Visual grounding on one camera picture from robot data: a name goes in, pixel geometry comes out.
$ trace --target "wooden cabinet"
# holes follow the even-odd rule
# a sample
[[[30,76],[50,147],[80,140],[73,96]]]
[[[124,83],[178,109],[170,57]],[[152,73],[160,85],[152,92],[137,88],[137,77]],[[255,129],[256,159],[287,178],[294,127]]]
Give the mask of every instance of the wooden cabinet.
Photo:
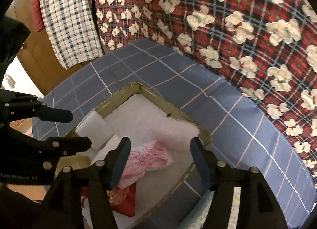
[[[31,0],[14,0],[6,15],[23,22],[31,31],[17,57],[26,73],[43,95],[49,93],[71,74],[89,63],[76,64],[68,70],[61,67],[54,54],[46,30],[43,29],[39,33],[35,30]]]

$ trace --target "pink fabric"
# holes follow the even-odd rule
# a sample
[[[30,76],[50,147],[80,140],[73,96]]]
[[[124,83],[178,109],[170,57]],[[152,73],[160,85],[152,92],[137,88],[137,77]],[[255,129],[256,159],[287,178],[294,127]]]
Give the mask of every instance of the pink fabric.
[[[158,140],[131,148],[119,188],[124,189],[144,176],[146,171],[161,170],[173,162],[164,144]]]

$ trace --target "silver rivet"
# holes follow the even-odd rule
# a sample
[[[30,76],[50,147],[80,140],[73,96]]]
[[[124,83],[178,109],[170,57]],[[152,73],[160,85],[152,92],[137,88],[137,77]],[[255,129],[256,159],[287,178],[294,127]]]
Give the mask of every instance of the silver rivet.
[[[50,162],[48,162],[48,161],[45,161],[43,163],[43,167],[44,167],[45,170],[51,170],[52,164]]]
[[[225,167],[225,166],[226,166],[226,162],[218,161],[218,162],[217,162],[217,166],[219,166],[219,167]]]
[[[70,169],[71,169],[70,167],[64,167],[64,168],[63,168],[63,172],[69,172]]]
[[[105,162],[104,162],[104,160],[98,160],[95,164],[98,167],[102,167],[105,164]]]
[[[59,143],[57,141],[53,141],[52,145],[53,145],[53,147],[56,147],[56,148],[59,147]]]
[[[259,172],[259,169],[257,167],[250,167],[250,171],[252,173],[258,173]]]

